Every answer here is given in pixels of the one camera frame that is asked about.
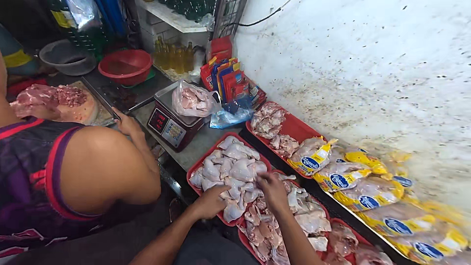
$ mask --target cable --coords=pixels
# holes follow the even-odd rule
[[[227,25],[225,25],[222,30],[221,30],[221,33],[219,34],[219,37],[221,37],[222,33],[226,30],[227,27],[229,26],[232,26],[232,25],[238,25],[238,26],[241,26],[241,27],[250,27],[250,26],[253,26],[253,25],[256,25],[260,22],[263,22],[267,19],[269,19],[270,17],[272,17],[274,14],[278,13],[279,11],[281,11],[291,0],[288,0],[284,5],[280,6],[275,12],[271,13],[268,17],[266,18],[263,18],[257,22],[254,22],[254,23],[251,23],[251,24],[241,24],[241,23],[235,23],[235,22],[232,22],[232,23],[229,23]]]

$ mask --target red tray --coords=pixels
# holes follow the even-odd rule
[[[286,174],[283,173],[281,170],[277,170],[277,169],[272,170],[272,172],[278,172],[278,173],[281,173],[281,174],[283,174],[283,175],[286,175]],[[299,185],[298,183],[296,183],[295,181],[293,181],[293,180],[288,180],[288,181],[290,181],[291,183],[293,183],[294,185],[296,185],[296,186],[298,186],[298,187],[300,188],[300,185]],[[331,219],[330,219],[330,216],[329,216],[329,212],[328,212],[327,209],[324,207],[324,205],[322,205],[322,203],[320,203],[320,202],[319,202],[318,200],[316,200],[314,197],[312,197],[312,198],[313,198],[316,202],[318,202],[319,205],[322,207],[322,209],[325,211],[325,217],[327,218],[327,220],[329,220],[330,222],[332,222]],[[244,220],[245,220],[245,219],[243,219],[242,222],[241,222],[238,226],[240,226],[240,227],[242,227],[242,228],[245,228],[245,227],[246,227],[246,224],[245,224],[245,222],[243,222]],[[263,261],[257,256],[257,253],[255,253],[255,250],[253,250],[252,246],[251,246],[250,243],[249,243],[249,239],[247,238],[247,236],[246,236],[244,233],[242,233],[242,231],[240,230],[240,228],[237,230],[237,233],[239,234],[239,239],[240,239],[240,241],[242,242],[242,244],[250,251],[250,253],[252,253],[252,255],[258,260],[258,262],[260,262],[260,264],[265,265],[265,262],[263,262]],[[323,258],[326,253],[327,253],[327,252],[317,251],[317,255],[319,255],[319,257],[321,257],[321,258]]]
[[[339,219],[339,218],[332,218],[330,220],[330,223],[333,224],[333,223],[340,223],[342,225],[345,225],[346,227],[350,228],[353,232],[353,234],[357,237],[358,239],[358,242],[361,243],[361,244],[365,244],[365,245],[368,245],[368,246],[372,246],[372,244],[370,242],[368,242],[364,237],[362,237],[357,231],[355,231],[353,228],[351,228],[348,224],[346,224],[343,220]],[[330,244],[327,245],[327,252],[324,252],[324,256],[322,257],[322,260],[325,260],[327,258],[327,255],[328,253],[332,252],[332,247],[330,246]],[[345,257],[346,260],[350,261],[350,263],[352,263],[352,265],[356,265],[357,264],[357,261],[355,259],[355,254],[352,253],[348,256]]]
[[[228,132],[226,134],[224,134],[221,139],[219,139],[215,145],[213,145],[213,147],[211,147],[209,149],[208,152],[206,152],[206,154],[204,154],[200,160],[198,160],[198,162],[196,162],[187,172],[187,182],[188,184],[196,191],[196,193],[198,193],[198,195],[201,196],[201,194],[203,193],[203,190],[202,189],[199,189],[197,188],[196,186],[194,186],[193,184],[190,183],[190,177],[191,177],[191,174],[193,172],[195,172],[199,167],[203,166],[203,161],[204,159],[209,156],[214,150],[218,149],[217,146],[218,144],[220,144],[222,141],[224,141],[224,139],[228,136],[234,136],[236,137],[237,139],[239,139],[241,142],[244,143],[244,145],[254,149],[250,144],[248,144],[244,139],[242,139],[237,133],[235,132]],[[263,163],[265,163],[265,165],[267,165],[267,170],[270,171],[271,170],[271,164],[270,162],[264,157],[262,156],[262,154],[260,154],[260,161],[262,161]],[[221,219],[221,221],[227,225],[227,226],[236,226],[237,224],[241,223],[241,221],[243,220],[244,216],[242,215],[239,219],[237,220],[233,220],[231,221],[230,223],[226,222],[222,216],[222,211],[218,213],[218,217],[219,219]]]
[[[289,136],[293,137],[296,141],[298,141],[299,144],[301,144],[304,140],[306,140],[308,138],[321,137],[322,136],[320,133],[316,132],[316,130],[309,127],[307,124],[305,124],[303,121],[301,121],[300,119],[298,119],[295,115],[293,115],[291,113],[285,115],[285,118],[286,118],[286,120],[282,123],[280,134],[288,134]],[[250,121],[245,122],[245,127],[247,127],[247,130],[249,130],[249,132],[251,134],[253,134],[252,133],[252,128],[250,127]],[[260,136],[255,135],[255,134],[253,134],[253,135],[255,137],[257,137],[264,145],[266,145],[268,148],[270,148],[270,150],[272,150],[277,156],[279,156],[281,159],[283,159],[289,165],[288,160],[286,158],[281,157],[281,155],[279,155],[278,153],[276,153],[273,150],[273,148],[270,145],[271,140],[262,138]],[[294,170],[296,170],[299,174],[301,174],[301,176],[303,176],[307,179],[312,179],[312,177],[304,175],[298,168],[294,168]]]

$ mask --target wire rack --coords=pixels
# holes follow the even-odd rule
[[[237,31],[247,0],[218,0],[216,3],[216,25],[214,38],[233,35]]]

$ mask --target tank top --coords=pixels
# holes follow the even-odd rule
[[[0,257],[99,227],[99,215],[73,211],[60,191],[65,148],[83,127],[29,116],[0,128]]]

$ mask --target dirty wall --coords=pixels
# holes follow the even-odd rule
[[[248,0],[241,23],[285,0]],[[246,74],[320,133],[413,152],[422,197],[471,213],[471,1],[293,0],[235,43]]]

